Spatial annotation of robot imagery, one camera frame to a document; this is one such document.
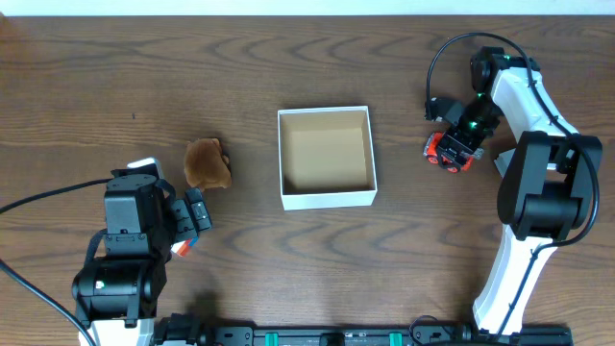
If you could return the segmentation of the red toy fire truck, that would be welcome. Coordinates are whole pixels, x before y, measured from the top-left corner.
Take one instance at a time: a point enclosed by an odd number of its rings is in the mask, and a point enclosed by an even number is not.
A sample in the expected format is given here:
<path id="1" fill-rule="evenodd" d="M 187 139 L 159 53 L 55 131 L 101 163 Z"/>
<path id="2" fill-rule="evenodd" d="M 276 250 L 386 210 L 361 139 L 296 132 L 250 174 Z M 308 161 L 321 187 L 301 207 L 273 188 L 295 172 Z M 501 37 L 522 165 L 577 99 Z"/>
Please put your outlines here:
<path id="1" fill-rule="evenodd" d="M 431 164 L 459 173 L 467 171 L 474 160 L 480 160 L 483 152 L 482 148 L 472 149 L 448 133 L 434 132 L 425 144 L 423 156 Z"/>

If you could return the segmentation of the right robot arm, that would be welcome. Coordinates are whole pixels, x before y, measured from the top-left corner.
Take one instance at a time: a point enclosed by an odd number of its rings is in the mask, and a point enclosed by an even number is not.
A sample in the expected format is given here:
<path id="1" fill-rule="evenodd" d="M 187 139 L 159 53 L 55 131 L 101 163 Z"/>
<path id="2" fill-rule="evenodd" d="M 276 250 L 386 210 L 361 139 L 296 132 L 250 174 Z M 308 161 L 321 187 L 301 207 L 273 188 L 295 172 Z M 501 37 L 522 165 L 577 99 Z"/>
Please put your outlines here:
<path id="1" fill-rule="evenodd" d="M 449 123 L 427 146 L 426 157 L 458 173 L 480 155 L 502 118 L 515 149 L 497 158 L 503 176 L 497 196 L 501 244 L 487 283 L 473 305 L 479 330 L 493 336 L 521 331 L 529 296 L 550 256 L 586 233 L 597 213 L 597 171 L 603 147 L 563 119 L 526 54 L 482 47 L 470 60 L 476 99 L 462 105 L 432 98 L 430 115 Z"/>

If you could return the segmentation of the white cardboard box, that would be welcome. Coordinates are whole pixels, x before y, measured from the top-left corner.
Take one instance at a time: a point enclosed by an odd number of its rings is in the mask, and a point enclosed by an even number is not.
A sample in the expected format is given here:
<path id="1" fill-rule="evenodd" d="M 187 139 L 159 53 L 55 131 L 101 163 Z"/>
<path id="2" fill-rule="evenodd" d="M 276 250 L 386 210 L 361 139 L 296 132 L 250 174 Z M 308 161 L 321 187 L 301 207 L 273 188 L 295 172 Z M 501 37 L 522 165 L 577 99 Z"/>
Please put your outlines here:
<path id="1" fill-rule="evenodd" d="M 378 193 L 366 106 L 278 111 L 283 209 L 369 207 Z"/>

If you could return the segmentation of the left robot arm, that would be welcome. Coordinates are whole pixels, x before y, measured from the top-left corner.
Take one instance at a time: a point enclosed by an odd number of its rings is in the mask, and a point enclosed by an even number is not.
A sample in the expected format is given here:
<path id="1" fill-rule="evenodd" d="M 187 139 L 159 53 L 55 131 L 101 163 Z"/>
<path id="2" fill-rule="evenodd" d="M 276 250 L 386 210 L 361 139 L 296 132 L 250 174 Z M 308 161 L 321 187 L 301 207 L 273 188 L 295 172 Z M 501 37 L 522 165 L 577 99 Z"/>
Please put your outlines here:
<path id="1" fill-rule="evenodd" d="M 202 192 L 179 198 L 166 180 L 125 173 L 111 179 L 104 196 L 107 228 L 89 244 L 72 284 L 82 344 L 148 345 L 165 265 L 184 257 L 211 227 Z"/>

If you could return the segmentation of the grey yellow toy truck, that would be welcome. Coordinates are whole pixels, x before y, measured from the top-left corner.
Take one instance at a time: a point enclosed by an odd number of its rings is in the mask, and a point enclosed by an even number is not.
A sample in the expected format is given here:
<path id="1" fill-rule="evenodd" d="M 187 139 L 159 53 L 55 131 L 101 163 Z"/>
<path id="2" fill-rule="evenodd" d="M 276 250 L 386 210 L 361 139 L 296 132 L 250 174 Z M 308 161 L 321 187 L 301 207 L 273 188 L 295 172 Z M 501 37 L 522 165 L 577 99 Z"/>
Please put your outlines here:
<path id="1" fill-rule="evenodd" d="M 502 178 L 504 177 L 506 170 L 508 166 L 510 165 L 514 152 L 515 152 L 514 149 L 504 151 L 501 154 L 499 154 L 497 158 L 494 159 L 495 166 Z"/>

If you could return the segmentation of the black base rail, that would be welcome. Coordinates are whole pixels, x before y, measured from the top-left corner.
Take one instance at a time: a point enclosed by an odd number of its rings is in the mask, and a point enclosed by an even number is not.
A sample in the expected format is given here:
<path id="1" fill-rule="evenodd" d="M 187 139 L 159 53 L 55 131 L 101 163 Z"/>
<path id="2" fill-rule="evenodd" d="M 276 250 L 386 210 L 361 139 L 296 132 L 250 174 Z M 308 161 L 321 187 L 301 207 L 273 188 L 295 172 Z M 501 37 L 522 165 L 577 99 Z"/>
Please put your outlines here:
<path id="1" fill-rule="evenodd" d="M 561 326 L 529 326 L 495 337 L 466 323 L 420 318 L 408 326 L 273 328 L 208 326 L 191 315 L 162 319 L 149 342 L 154 346 L 414 346 L 512 345 L 573 346 L 572 332 Z"/>

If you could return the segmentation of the brown plush toy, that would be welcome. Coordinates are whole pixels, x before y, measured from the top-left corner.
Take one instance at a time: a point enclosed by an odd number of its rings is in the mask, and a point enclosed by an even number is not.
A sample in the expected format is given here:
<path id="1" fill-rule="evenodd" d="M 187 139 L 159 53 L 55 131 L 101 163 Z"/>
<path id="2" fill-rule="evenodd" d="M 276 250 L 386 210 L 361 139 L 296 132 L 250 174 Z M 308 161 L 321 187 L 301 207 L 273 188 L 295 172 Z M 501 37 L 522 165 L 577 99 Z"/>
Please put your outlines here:
<path id="1" fill-rule="evenodd" d="M 184 174 L 191 187 L 204 191 L 232 185 L 230 159 L 223 153 L 218 138 L 201 138 L 187 144 Z"/>

